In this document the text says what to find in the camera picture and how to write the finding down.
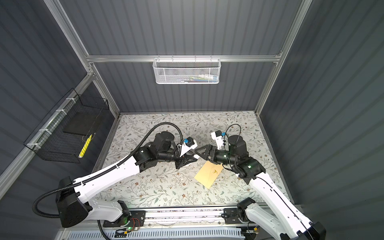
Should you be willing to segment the tan kraft envelope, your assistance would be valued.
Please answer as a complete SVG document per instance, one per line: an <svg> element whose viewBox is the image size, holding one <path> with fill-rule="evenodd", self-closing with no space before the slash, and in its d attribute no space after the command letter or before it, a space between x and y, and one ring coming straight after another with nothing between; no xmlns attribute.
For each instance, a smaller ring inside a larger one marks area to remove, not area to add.
<svg viewBox="0 0 384 240"><path fill-rule="evenodd" d="M195 180L209 189L223 169L222 165L206 162L195 175Z"/></svg>

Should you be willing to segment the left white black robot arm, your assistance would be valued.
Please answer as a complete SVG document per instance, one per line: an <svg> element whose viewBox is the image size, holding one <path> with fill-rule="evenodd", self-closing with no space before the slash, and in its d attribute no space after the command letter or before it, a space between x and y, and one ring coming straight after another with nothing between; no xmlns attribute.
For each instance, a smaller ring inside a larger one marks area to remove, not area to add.
<svg viewBox="0 0 384 240"><path fill-rule="evenodd" d="M157 133L154 141L139 147L132 156L73 180L76 187L56 196L62 227L70 228L91 220L107 221L114 226L133 226L133 217L124 201L102 203L94 197L108 187L156 166L158 162L174 162L176 169L180 169L197 161L191 152L198 146L196 140L188 137L176 144L174 139L169 132Z"/></svg>

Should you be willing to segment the yellow marker pen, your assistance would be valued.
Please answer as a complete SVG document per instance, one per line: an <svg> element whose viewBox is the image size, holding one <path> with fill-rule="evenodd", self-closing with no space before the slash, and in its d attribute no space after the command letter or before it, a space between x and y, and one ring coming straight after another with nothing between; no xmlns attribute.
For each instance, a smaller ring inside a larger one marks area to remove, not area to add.
<svg viewBox="0 0 384 240"><path fill-rule="evenodd" d="M87 138L87 140L85 141L85 144L83 145L83 148L81 149L81 151L80 151L80 153L79 153L79 155L78 155L78 158L79 158L79 159L82 159L82 158L84 157L84 155L85 155L85 153L86 153L86 151L87 151L87 149L88 149L88 147L89 147L89 145L90 145L92 139L93 139L93 135L90 135L90 136Z"/></svg>

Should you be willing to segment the pens in white basket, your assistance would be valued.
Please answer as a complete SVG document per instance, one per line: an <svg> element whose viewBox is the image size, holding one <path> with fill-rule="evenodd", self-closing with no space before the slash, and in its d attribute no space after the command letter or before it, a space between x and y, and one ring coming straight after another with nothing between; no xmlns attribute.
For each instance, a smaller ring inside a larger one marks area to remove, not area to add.
<svg viewBox="0 0 384 240"><path fill-rule="evenodd" d="M194 76L188 76L188 77L178 79L178 81L181 81L184 83L217 84L219 82L219 76L210 75L210 74L194 75Z"/></svg>

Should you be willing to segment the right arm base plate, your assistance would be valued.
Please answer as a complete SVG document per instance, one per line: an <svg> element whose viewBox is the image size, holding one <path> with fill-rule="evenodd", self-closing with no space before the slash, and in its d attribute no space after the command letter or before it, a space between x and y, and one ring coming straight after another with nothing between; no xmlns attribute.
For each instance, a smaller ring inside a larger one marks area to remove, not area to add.
<svg viewBox="0 0 384 240"><path fill-rule="evenodd" d="M251 209L241 208L224 208L224 212L221 217L225 220L227 225L234 224L256 224L260 225L261 221L258 218L248 216L251 213Z"/></svg>

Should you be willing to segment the black foam pad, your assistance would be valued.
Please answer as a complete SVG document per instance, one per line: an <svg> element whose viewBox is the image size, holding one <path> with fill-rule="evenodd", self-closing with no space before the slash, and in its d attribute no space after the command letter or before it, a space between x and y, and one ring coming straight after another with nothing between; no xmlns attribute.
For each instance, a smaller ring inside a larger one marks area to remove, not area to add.
<svg viewBox="0 0 384 240"><path fill-rule="evenodd" d="M79 136L92 135L98 130L103 118L101 115L76 113L64 127L63 132Z"/></svg>

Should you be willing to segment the aluminium mounting rail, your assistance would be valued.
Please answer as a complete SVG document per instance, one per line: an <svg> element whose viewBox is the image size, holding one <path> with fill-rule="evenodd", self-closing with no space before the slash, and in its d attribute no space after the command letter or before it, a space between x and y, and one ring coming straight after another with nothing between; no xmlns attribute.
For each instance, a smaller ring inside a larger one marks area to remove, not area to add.
<svg viewBox="0 0 384 240"><path fill-rule="evenodd" d="M224 208L207 207L207 208L175 208L175 209L153 209L146 211L146 219L144 226L157 221L168 222L170 224L203 224L204 222L213 221L217 224L226 224L221 217Z"/></svg>

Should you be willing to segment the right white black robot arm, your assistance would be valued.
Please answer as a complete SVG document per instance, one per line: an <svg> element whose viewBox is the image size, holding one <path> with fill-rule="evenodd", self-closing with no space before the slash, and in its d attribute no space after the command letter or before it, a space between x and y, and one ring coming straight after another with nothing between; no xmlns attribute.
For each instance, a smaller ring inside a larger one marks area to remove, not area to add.
<svg viewBox="0 0 384 240"><path fill-rule="evenodd" d="M237 204L237 216L242 222L253 222L275 240L324 240L325 227L314 223L299 211L275 185L261 163L250 157L247 144L239 135L216 139L216 145L194 149L194 154L216 165L229 166L231 171L254 189L269 206L272 213L263 210L253 199L246 198Z"/></svg>

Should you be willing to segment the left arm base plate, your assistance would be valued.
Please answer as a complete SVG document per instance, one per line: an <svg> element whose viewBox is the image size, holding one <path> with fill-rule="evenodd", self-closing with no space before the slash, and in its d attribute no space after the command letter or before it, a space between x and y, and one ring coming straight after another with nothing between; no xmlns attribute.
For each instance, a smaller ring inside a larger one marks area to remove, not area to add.
<svg viewBox="0 0 384 240"><path fill-rule="evenodd" d="M142 227L146 219L146 211L130 211L129 214L123 213L114 222L104 221L104 228L134 228Z"/></svg>

